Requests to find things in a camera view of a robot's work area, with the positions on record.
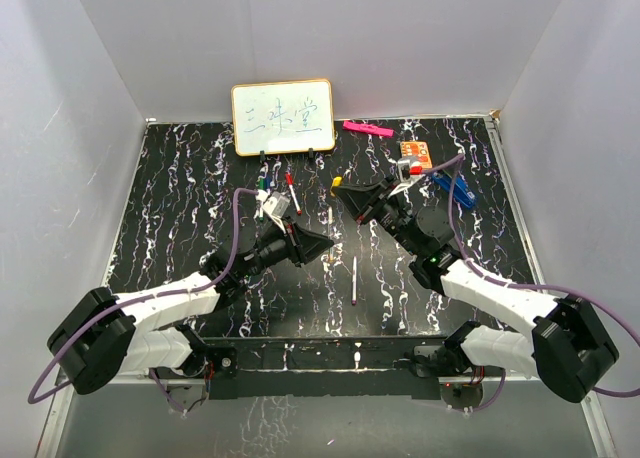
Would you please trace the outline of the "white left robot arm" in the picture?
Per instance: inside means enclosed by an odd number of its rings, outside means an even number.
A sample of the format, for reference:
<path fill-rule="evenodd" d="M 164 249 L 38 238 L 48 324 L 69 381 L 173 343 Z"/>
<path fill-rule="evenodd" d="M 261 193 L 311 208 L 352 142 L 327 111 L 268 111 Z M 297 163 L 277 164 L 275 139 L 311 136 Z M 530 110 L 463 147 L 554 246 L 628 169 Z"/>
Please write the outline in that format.
<path fill-rule="evenodd" d="M 290 219 L 270 224 L 255 244 L 219 250 L 191 275 L 149 290 L 89 291 L 47 341 L 75 391 L 91 394 L 114 377 L 168 368 L 194 377 L 209 362 L 207 347 L 186 319 L 221 311 L 238 300 L 250 277 L 290 261 L 300 267 L 328 251 L 331 238 Z"/>

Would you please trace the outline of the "blue stapler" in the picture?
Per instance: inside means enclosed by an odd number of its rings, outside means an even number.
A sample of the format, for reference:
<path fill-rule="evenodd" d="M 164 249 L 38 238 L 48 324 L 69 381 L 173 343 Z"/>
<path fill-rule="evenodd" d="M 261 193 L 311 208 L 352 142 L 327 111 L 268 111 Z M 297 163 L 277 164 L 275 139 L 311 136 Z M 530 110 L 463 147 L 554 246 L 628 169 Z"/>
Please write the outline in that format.
<path fill-rule="evenodd" d="M 476 196 L 460 175 L 453 182 L 448 173 L 436 172 L 432 175 L 432 180 L 447 193 L 453 191 L 453 199 L 463 208 L 472 209 L 475 207 Z"/>

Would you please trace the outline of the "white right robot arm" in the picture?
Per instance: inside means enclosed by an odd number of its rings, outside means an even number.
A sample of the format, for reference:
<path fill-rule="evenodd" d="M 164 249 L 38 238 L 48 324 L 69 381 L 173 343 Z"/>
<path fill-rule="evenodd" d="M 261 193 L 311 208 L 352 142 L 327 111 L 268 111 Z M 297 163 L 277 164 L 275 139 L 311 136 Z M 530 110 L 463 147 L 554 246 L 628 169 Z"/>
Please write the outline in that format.
<path fill-rule="evenodd" d="M 474 273 L 452 244 L 445 211 L 411 212 L 399 194 L 403 186 L 393 177 L 369 185 L 335 178 L 331 192 L 357 224 L 376 222 L 413 256 L 409 268 L 421 286 L 509 327 L 468 321 L 431 354 L 414 351 L 416 362 L 438 376 L 498 367 L 538 378 L 568 402 L 582 401 L 619 358 L 593 306 L 573 294 L 553 297 L 521 290 L 488 271 Z"/>

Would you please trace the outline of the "yellow whiteboard pen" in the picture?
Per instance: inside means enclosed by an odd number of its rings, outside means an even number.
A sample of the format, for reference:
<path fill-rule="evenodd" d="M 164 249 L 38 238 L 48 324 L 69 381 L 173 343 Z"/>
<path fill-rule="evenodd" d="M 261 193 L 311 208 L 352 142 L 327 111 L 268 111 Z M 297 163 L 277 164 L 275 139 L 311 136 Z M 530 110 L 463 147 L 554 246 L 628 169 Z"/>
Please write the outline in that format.
<path fill-rule="evenodd" d="M 334 238 L 333 238 L 333 208 L 331 206 L 328 207 L 328 211 L 327 211 L 327 235 L 329 236 L 329 238 L 331 240 L 334 240 Z M 333 264 L 333 262 L 334 262 L 334 255 L 333 255 L 333 246 L 334 246 L 334 244 L 331 245 L 331 247 L 328 250 L 328 262 L 329 262 L 329 264 Z"/>

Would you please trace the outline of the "small yellow-framed whiteboard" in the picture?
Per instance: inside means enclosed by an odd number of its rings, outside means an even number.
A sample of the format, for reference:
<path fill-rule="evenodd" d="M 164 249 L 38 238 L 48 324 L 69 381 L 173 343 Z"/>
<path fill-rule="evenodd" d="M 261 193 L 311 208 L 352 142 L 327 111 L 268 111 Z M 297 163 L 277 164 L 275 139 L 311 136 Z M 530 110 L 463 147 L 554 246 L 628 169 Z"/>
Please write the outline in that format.
<path fill-rule="evenodd" d="M 236 85 L 231 104 L 235 151 L 242 157 L 335 147 L 332 87 L 326 79 Z"/>

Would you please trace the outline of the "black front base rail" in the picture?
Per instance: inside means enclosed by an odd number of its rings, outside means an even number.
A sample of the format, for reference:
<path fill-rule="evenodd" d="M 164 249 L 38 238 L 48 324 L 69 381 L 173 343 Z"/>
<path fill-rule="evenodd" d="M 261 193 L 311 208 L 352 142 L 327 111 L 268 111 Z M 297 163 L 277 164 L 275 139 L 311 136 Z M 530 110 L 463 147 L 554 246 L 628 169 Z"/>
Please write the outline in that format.
<path fill-rule="evenodd" d="M 217 338 L 194 342 L 176 370 L 211 400 L 258 396 L 408 396 L 476 407 L 495 367 L 447 363 L 440 337 Z"/>

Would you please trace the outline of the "purple whiteboard pen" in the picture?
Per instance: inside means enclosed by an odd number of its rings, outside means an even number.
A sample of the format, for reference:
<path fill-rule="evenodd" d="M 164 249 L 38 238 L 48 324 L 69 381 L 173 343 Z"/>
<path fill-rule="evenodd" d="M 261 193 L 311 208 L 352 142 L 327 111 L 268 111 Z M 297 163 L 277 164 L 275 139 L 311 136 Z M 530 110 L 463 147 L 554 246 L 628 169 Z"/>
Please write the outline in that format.
<path fill-rule="evenodd" d="M 358 280 L 358 260 L 357 257 L 354 256 L 352 259 L 352 267 L 351 267 L 351 305 L 356 306 L 357 304 L 357 280 Z"/>

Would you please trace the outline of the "red whiteboard pen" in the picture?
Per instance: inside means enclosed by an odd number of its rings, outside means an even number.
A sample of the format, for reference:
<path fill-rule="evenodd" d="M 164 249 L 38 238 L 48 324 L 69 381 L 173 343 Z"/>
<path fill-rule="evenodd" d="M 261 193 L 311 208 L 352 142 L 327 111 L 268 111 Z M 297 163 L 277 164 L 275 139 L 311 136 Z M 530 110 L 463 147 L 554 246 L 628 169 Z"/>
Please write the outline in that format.
<path fill-rule="evenodd" d="M 298 216 L 301 216 L 302 215 L 302 210 L 301 210 L 301 207 L 300 207 L 300 204 L 299 204 L 296 192 L 295 192 L 294 181 L 293 181 L 293 186 L 289 186 L 288 185 L 288 188 L 289 188 L 289 192 L 290 192 L 291 198 L 292 198 L 293 203 L 294 203 L 294 207 L 295 207 L 296 213 L 297 213 Z"/>

